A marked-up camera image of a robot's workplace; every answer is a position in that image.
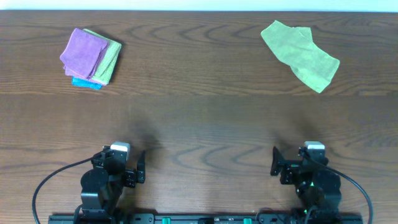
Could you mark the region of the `light green microfiber cloth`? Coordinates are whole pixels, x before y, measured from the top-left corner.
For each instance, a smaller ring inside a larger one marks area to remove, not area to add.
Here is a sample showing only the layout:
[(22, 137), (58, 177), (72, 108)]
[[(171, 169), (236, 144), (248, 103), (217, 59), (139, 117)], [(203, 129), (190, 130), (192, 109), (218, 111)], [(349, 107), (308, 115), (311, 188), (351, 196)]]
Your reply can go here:
[(340, 61), (314, 42), (309, 27), (289, 27), (274, 21), (261, 37), (275, 57), (288, 65), (306, 86), (321, 93), (332, 81)]

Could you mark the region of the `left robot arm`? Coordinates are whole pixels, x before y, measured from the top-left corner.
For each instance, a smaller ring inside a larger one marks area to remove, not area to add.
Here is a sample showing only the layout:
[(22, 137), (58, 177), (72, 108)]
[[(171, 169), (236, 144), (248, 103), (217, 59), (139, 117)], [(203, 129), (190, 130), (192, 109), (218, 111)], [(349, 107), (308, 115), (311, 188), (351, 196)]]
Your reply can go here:
[(129, 223), (131, 216), (116, 206), (125, 187), (134, 188), (146, 179), (146, 153), (137, 167), (127, 169), (129, 150), (104, 146), (90, 159), (93, 168), (84, 173), (80, 184), (82, 204), (75, 210), (73, 223)]

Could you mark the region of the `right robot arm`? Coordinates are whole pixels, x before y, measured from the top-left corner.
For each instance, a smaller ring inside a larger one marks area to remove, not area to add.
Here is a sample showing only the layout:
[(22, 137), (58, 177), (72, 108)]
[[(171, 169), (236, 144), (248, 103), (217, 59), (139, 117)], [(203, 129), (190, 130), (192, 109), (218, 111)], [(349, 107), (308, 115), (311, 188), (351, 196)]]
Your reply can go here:
[(278, 148), (272, 149), (270, 175), (280, 175), (282, 185), (294, 185), (303, 209), (293, 209), (285, 223), (342, 223), (338, 206), (341, 202), (341, 179), (326, 169), (325, 146), (306, 141), (298, 150), (301, 160), (288, 160)]

